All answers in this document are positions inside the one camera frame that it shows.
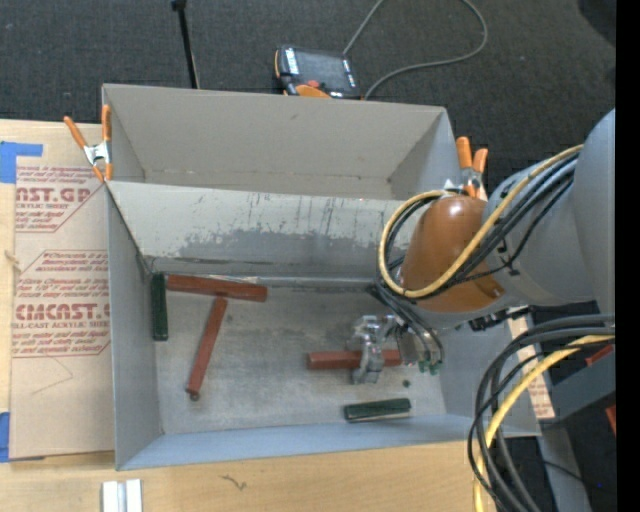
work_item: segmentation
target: blue tape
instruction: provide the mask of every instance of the blue tape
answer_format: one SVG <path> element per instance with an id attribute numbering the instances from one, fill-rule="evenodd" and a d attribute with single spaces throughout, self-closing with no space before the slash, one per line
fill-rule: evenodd
<path id="1" fill-rule="evenodd" d="M 0 462 L 9 462 L 9 413 L 0 413 Z"/>
<path id="2" fill-rule="evenodd" d="M 18 157 L 42 156 L 42 148 L 42 144 L 0 142 L 0 183 L 15 183 Z"/>

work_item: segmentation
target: box wall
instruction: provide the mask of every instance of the box wall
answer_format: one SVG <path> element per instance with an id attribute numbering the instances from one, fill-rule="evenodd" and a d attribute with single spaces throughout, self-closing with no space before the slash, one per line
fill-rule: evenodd
<path id="1" fill-rule="evenodd" d="M 160 435 L 150 294 L 137 249 L 107 194 L 116 465 Z"/>

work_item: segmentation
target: black device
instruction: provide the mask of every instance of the black device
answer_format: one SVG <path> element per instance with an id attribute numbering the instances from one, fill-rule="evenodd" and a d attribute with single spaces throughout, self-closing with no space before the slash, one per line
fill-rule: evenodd
<path id="1" fill-rule="evenodd" d="M 349 58 L 328 52 L 283 45 L 276 50 L 275 76 L 284 94 L 336 99 L 362 99 Z"/>

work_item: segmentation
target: cable bundle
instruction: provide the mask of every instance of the cable bundle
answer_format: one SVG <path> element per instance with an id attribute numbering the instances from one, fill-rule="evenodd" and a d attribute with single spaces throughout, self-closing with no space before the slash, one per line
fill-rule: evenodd
<path id="1" fill-rule="evenodd" d="M 467 455 L 477 482 L 474 484 L 474 506 L 476 511 L 482 511 L 481 487 L 489 493 L 499 510 L 516 510 L 518 512 L 540 512 L 531 495 L 527 492 L 511 456 L 501 431 L 501 423 L 517 398 L 538 375 L 562 359 L 580 350 L 613 343 L 615 339 L 615 325 L 613 315 L 581 315 L 561 318 L 540 324 L 518 336 L 491 363 L 482 377 L 478 387 L 475 403 L 475 419 L 467 439 Z M 536 359 L 532 356 L 515 365 L 509 373 L 502 377 L 507 360 L 520 349 L 531 345 L 539 345 L 543 353 L 548 353 L 533 370 L 520 378 L 518 383 L 507 394 L 504 400 L 500 396 L 510 383 L 520 373 L 522 368 Z M 484 419 L 490 411 L 491 420 L 487 428 Z M 473 439 L 477 439 L 480 447 L 480 461 L 476 461 L 473 453 Z M 505 461 L 512 485 L 508 485 L 500 475 L 490 451 L 493 441 L 497 451 Z M 484 468 L 489 480 L 483 476 Z"/>

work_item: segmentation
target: dark green block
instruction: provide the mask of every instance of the dark green block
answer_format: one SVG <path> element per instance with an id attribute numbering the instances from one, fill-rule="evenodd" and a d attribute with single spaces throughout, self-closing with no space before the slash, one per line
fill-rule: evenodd
<path id="1" fill-rule="evenodd" d="M 151 321 L 153 339 L 167 341 L 169 339 L 169 319 L 164 274 L 154 274 L 151 278 Z"/>
<path id="2" fill-rule="evenodd" d="M 410 410 L 411 402 L 408 398 L 393 398 L 347 405 L 344 408 L 344 417 L 349 422 L 406 418 Z"/>

